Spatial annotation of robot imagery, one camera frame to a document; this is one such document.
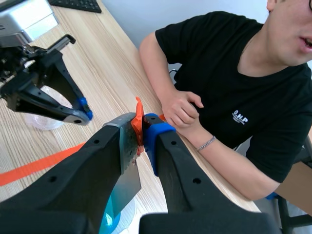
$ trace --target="white wall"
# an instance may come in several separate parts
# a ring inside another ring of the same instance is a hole
[[[128,37],[138,47],[158,28],[187,18],[224,10],[264,22],[267,0],[102,0]]]

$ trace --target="black t-shirt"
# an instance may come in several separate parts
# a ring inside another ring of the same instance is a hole
[[[247,158],[277,182],[288,174],[312,124],[307,64],[265,77],[238,72],[242,51],[263,25],[211,12],[156,31],[168,63],[181,63],[175,87],[199,95],[202,126],[234,148],[252,137]]]

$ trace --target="keyboard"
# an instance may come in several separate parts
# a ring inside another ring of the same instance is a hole
[[[49,0],[50,5],[101,13],[97,0]]]

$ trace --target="silver bracelet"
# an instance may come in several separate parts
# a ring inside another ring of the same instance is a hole
[[[199,148],[197,148],[197,151],[201,151],[203,149],[205,149],[208,145],[210,145],[211,143],[213,143],[215,141],[216,137],[213,136],[213,138],[211,138],[210,140],[208,140],[205,144],[203,144],[202,146],[200,146]]]

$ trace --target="orange object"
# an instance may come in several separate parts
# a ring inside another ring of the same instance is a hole
[[[166,118],[164,116],[164,114],[161,114],[160,116],[158,116],[162,121],[166,121]]]
[[[38,172],[48,167],[51,167],[61,162],[65,158],[69,157],[70,155],[76,153],[82,146],[83,144],[80,144],[68,150],[64,150],[53,155],[49,155],[47,157],[30,162],[26,165],[14,168],[13,170],[10,170],[8,172],[1,173],[0,186],[4,186],[25,176],[29,176],[34,172]]]
[[[142,119],[144,116],[143,104],[139,97],[136,97],[136,117],[131,121],[131,126],[133,127],[136,133],[136,139],[138,143],[136,154],[140,155],[144,151],[143,146],[143,130],[142,130]]]

